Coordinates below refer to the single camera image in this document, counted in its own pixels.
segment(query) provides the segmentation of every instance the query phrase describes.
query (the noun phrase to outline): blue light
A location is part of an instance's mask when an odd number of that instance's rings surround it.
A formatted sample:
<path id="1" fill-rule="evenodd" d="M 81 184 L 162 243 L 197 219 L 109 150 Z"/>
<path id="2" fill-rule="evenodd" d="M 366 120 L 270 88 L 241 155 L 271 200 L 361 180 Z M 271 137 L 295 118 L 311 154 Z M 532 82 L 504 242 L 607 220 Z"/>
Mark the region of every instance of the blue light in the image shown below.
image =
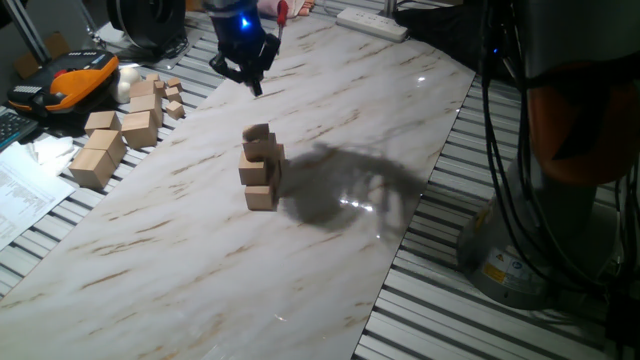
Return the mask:
<path id="1" fill-rule="evenodd" d="M 251 23 L 247 21 L 247 19 L 245 19 L 244 17 L 241 17 L 240 19 L 242 19 L 242 26 L 241 29 L 248 29 L 249 27 L 251 27 Z"/>

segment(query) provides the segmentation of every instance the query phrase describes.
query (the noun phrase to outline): paper document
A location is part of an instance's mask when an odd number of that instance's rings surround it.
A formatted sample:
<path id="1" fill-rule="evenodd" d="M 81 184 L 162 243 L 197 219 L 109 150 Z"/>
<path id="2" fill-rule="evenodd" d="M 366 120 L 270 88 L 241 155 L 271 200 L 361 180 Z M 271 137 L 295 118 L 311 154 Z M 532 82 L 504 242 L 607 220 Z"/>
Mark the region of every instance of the paper document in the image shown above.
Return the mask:
<path id="1" fill-rule="evenodd" d="M 6 148 L 0 153 L 0 249 L 74 191 L 42 170 L 25 146 Z"/>

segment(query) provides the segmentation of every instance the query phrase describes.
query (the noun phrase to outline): power strip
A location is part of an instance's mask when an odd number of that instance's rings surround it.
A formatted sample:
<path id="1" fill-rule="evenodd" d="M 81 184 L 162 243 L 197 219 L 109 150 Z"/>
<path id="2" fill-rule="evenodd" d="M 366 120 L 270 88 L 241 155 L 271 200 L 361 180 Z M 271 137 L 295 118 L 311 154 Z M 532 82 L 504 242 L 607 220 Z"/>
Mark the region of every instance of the power strip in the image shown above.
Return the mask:
<path id="1" fill-rule="evenodd" d="M 346 8 L 338 14 L 336 24 L 393 42 L 402 42 L 407 37 L 407 28 L 393 19 L 354 8 Z"/>

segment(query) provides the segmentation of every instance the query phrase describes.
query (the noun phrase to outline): wooden cube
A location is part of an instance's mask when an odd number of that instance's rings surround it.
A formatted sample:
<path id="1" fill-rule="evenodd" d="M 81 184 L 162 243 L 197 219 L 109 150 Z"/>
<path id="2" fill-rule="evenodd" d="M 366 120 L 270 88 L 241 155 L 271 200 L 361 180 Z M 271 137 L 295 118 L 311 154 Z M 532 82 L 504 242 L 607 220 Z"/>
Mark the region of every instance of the wooden cube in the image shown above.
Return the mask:
<path id="1" fill-rule="evenodd" d="M 120 120 L 118 120 L 115 111 L 101 111 L 89 115 L 84 131 L 91 136 L 96 129 L 120 130 L 120 127 Z"/>
<path id="2" fill-rule="evenodd" d="M 242 140 L 254 141 L 254 140 L 268 140 L 269 139 L 269 124 L 255 124 L 249 125 L 242 130 Z"/>
<path id="3" fill-rule="evenodd" d="M 156 86 L 156 93 L 161 97 L 166 98 L 167 93 L 165 92 L 165 88 L 167 87 L 167 85 L 164 83 L 164 81 L 154 81 L 153 84 Z"/>
<path id="4" fill-rule="evenodd" d="M 131 99 L 129 112 L 150 111 L 156 127 L 162 127 L 162 99 L 158 95 L 144 95 Z"/>
<path id="5" fill-rule="evenodd" d="M 277 160 L 276 134 L 269 133 L 267 140 L 244 141 L 242 148 L 249 161 Z"/>
<path id="6" fill-rule="evenodd" d="M 170 87 L 165 90 L 165 93 L 167 94 L 167 100 L 177 101 L 182 104 L 182 96 L 180 96 L 180 91 L 177 88 Z"/>
<path id="7" fill-rule="evenodd" d="M 176 120 L 184 116 L 184 107 L 177 101 L 170 102 L 165 109 L 167 114 Z"/>
<path id="8" fill-rule="evenodd" d="M 240 152 L 240 164 L 238 165 L 240 172 L 240 183 L 242 185 L 256 186 L 268 185 L 267 181 L 267 163 L 264 161 L 251 162 L 244 156 L 244 151 Z"/>
<path id="9" fill-rule="evenodd" d="M 131 89 L 129 89 L 129 97 L 131 99 L 155 94 L 157 94 L 157 92 L 153 81 L 138 81 L 135 84 L 131 84 Z"/>
<path id="10" fill-rule="evenodd" d="M 160 75 L 158 74 L 149 74 L 144 78 L 145 81 L 160 81 Z"/>
<path id="11" fill-rule="evenodd" d="M 158 127 L 151 118 L 151 112 L 125 115 L 122 121 L 122 135 L 134 149 L 145 146 L 156 146 L 158 143 Z"/>
<path id="12" fill-rule="evenodd" d="M 271 211 L 274 209 L 274 197 L 271 186 L 247 186 L 244 197 L 249 210 Z"/>
<path id="13" fill-rule="evenodd" d="M 178 89 L 178 91 L 182 92 L 182 83 L 180 82 L 180 79 L 178 78 L 171 78 L 169 79 L 169 81 L 167 81 L 167 85 L 172 88 L 176 88 Z"/>
<path id="14" fill-rule="evenodd" d="M 82 149 L 69 165 L 69 171 L 80 186 L 104 189 L 116 167 L 106 151 Z"/>
<path id="15" fill-rule="evenodd" d="M 106 151 L 115 167 L 118 167 L 127 152 L 127 147 L 122 141 L 122 133 L 119 130 L 94 131 L 84 148 Z"/>

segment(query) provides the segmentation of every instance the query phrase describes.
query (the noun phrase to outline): keyboard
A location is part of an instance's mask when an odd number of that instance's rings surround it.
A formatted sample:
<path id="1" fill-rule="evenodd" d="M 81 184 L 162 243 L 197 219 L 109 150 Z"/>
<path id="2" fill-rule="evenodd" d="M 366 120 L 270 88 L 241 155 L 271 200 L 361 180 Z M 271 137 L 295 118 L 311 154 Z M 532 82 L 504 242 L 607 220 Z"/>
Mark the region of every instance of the keyboard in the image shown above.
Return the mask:
<path id="1" fill-rule="evenodd" d="M 5 111 L 0 115 L 0 151 L 27 136 L 38 127 L 38 122 Z"/>

